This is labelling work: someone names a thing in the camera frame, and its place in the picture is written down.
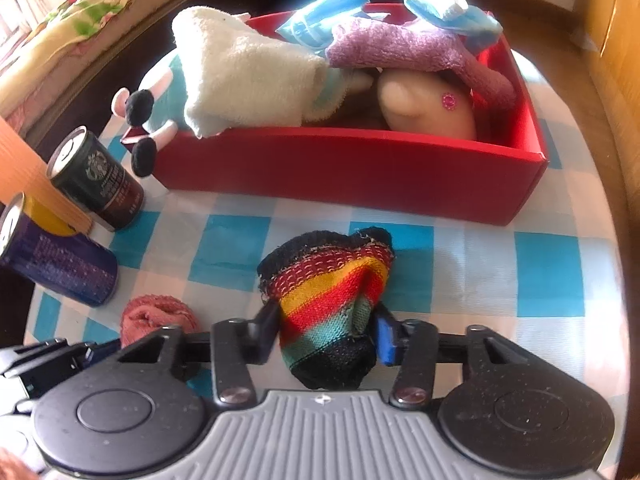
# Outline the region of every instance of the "checkered tablecloth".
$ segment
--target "checkered tablecloth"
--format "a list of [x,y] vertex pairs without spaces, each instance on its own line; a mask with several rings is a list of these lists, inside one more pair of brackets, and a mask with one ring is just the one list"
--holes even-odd
[[[126,230],[96,227],[114,251],[120,281],[113,299],[90,308],[41,287],[31,303],[26,341],[52,336],[105,341],[140,294],[171,294],[203,327],[251,317],[262,301],[255,269],[293,236],[343,233],[377,225],[391,232],[397,259],[383,297],[399,318],[418,317],[441,332],[487,325],[599,391],[616,416],[616,434],[600,468],[618,462],[628,393],[628,332],[618,247],[602,183],[567,106],[538,70],[516,54],[540,117],[550,166],[507,227],[343,205],[258,196],[166,190],[143,181],[145,209]],[[101,135],[129,168],[113,118]],[[388,391],[392,368],[377,367],[363,387]],[[439,365],[436,396],[460,382],[459,365]],[[254,367],[259,388],[300,388],[276,346]]]

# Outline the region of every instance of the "gray ribbed panel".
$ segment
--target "gray ribbed panel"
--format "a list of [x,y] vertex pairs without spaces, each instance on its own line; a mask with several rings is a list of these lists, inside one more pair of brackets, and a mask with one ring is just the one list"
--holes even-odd
[[[76,480],[55,474],[56,480]],[[189,455],[145,480],[497,480],[451,449],[422,413],[377,392],[269,392],[220,415]],[[571,477],[602,480],[594,472]]]

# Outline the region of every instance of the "white towel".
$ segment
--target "white towel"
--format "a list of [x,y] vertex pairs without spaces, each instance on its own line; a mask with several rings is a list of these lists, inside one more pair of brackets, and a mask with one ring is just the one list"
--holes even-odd
[[198,137],[228,126],[300,126],[331,115],[346,92],[342,73],[336,78],[323,58],[221,10],[185,9],[172,27],[187,87],[184,117]]

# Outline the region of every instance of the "purple can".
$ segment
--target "purple can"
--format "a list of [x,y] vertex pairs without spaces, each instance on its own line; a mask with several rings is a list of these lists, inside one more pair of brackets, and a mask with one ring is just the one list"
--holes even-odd
[[108,301],[118,280],[110,250],[24,193],[0,216],[0,264],[89,306]]

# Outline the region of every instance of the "striped sock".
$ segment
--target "striped sock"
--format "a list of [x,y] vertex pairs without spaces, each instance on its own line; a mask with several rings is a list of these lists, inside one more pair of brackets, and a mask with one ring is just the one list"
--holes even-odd
[[370,227],[300,235],[261,261],[260,290],[282,308],[282,357],[307,388],[355,389],[373,368],[366,328],[393,257],[391,235]]

